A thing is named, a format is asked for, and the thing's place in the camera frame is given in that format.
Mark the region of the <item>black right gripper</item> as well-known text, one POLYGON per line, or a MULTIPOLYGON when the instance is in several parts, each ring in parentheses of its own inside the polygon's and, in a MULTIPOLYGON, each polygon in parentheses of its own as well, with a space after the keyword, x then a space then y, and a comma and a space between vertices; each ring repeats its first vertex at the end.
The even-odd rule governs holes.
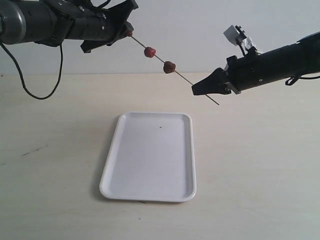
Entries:
POLYGON ((237 58, 233 55, 228 57, 226 62, 227 75, 222 68, 215 69, 209 76, 192 85, 191 89, 194 96, 230 95, 232 91, 238 95, 250 88, 250 79, 246 75, 250 72, 248 58, 237 58))

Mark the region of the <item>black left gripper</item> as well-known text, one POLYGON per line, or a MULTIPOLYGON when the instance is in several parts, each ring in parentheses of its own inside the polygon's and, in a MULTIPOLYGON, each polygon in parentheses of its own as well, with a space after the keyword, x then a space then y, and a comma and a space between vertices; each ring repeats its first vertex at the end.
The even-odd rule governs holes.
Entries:
POLYGON ((133 32, 134 28, 128 18, 132 11, 138 8, 134 0, 125 0, 108 9, 98 11, 97 18, 99 23, 93 26, 98 30, 97 36, 93 39, 86 39, 81 44, 84 53, 90 53, 92 50, 102 46, 111 46, 115 42, 127 38, 127 32, 133 32))

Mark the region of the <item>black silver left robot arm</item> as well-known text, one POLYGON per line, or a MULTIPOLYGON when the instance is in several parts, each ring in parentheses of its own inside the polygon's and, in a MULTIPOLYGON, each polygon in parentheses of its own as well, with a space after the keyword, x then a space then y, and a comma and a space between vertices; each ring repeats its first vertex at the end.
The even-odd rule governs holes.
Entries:
POLYGON ((107 4, 94 6, 90 0, 2 0, 0 41, 58 47, 64 40, 81 40, 84 53, 111 46, 134 30, 128 18, 138 4, 125 0, 106 8, 107 4))

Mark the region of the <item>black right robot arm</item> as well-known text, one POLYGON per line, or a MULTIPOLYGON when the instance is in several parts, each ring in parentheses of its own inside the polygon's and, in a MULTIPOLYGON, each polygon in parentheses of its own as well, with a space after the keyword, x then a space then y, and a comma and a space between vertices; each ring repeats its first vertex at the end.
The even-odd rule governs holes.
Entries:
POLYGON ((226 59, 226 69, 217 68, 209 76, 195 83, 195 96, 208 94, 240 94, 244 90, 286 79, 293 85, 302 76, 320 71, 320 34, 314 33, 298 42, 262 54, 254 47, 237 58, 226 59))

